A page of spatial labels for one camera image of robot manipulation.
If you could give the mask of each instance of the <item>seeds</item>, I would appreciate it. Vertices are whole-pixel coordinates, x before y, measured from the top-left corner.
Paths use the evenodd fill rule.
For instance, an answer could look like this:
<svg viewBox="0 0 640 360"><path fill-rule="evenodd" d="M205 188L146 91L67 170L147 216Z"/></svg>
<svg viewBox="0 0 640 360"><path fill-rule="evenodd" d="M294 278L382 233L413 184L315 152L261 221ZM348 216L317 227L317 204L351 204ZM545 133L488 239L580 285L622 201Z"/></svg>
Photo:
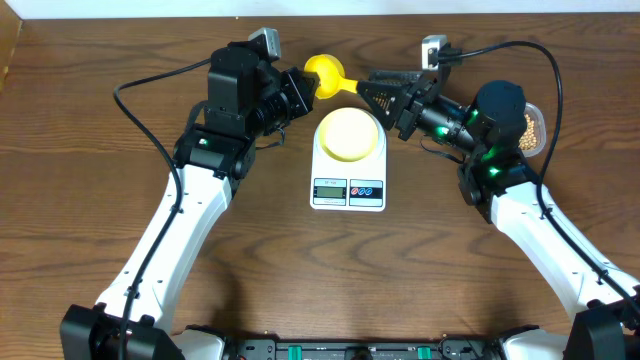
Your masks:
<svg viewBox="0 0 640 360"><path fill-rule="evenodd" d="M533 132L533 120L529 114L524 114L524 118L527 120L527 130L524 132L524 135L520 138L520 150L533 150L538 144L538 139L536 139L536 135Z"/></svg>

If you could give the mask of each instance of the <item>wood grain surface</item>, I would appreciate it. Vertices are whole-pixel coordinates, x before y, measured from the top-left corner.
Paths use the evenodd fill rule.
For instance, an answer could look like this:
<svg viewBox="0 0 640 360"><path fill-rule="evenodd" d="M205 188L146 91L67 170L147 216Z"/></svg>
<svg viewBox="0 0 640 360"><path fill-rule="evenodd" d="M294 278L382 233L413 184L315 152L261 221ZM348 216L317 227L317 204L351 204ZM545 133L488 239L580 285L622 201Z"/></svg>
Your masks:
<svg viewBox="0 0 640 360"><path fill-rule="evenodd" d="M417 69L428 34L467 50L516 39L548 46L566 98L546 183L597 247L640 276L640 15L30 21L0 96L0 357L60 358L65 311L94 303L159 203L167 168L114 104L114 86L204 59L261 26L280 31L279 68L330 53L354 78ZM172 147L206 97L205 74L127 90L124 101ZM445 94L467 103L495 79L522 85L551 135L553 76L533 51L474 58L454 70ZM318 101L284 147L258 153L187 279L174 331L196 323L283 338L399 339L533 323L568 333L551 288L465 205L455 164L422 151L417 136L389 134L383 213L309 207L314 129L347 105L363 102Z"/></svg>
<svg viewBox="0 0 640 360"><path fill-rule="evenodd" d="M9 64L18 43L20 26L22 20L4 0L0 0L0 92L9 73Z"/></svg>

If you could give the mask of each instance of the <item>container of seeds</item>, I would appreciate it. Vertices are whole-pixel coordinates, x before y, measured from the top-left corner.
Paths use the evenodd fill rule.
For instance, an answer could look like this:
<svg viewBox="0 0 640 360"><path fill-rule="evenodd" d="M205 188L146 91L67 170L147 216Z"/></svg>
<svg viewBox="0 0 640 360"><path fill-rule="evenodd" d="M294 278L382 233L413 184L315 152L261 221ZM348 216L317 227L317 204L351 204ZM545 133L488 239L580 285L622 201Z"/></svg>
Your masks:
<svg viewBox="0 0 640 360"><path fill-rule="evenodd" d="M544 127L544 117L535 105L527 103L524 108L524 118L527 120L527 130L520 138L520 150L525 157L536 156L547 143L547 130Z"/></svg>

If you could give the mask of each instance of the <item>green connector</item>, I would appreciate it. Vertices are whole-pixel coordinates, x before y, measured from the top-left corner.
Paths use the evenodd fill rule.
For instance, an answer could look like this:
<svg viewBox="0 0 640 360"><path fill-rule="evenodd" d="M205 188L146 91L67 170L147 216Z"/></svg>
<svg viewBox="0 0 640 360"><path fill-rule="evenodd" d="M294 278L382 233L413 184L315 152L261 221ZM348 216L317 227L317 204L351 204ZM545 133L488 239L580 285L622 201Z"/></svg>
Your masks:
<svg viewBox="0 0 640 360"><path fill-rule="evenodd" d="M302 360L301 346L289 346L289 360Z"/></svg>
<svg viewBox="0 0 640 360"><path fill-rule="evenodd" d="M426 346L421 346L418 348L418 359L419 360L430 360L431 359L431 348Z"/></svg>

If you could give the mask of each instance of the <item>white scale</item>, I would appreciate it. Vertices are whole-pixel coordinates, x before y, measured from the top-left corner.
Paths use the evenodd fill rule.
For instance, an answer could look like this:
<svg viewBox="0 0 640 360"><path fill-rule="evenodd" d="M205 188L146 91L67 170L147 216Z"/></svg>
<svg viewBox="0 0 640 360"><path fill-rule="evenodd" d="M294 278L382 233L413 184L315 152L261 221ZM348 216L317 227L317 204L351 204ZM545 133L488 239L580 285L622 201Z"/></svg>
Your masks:
<svg viewBox="0 0 640 360"><path fill-rule="evenodd" d="M327 115L313 139L311 207L382 211L386 181L387 139L378 120L356 108Z"/></svg>

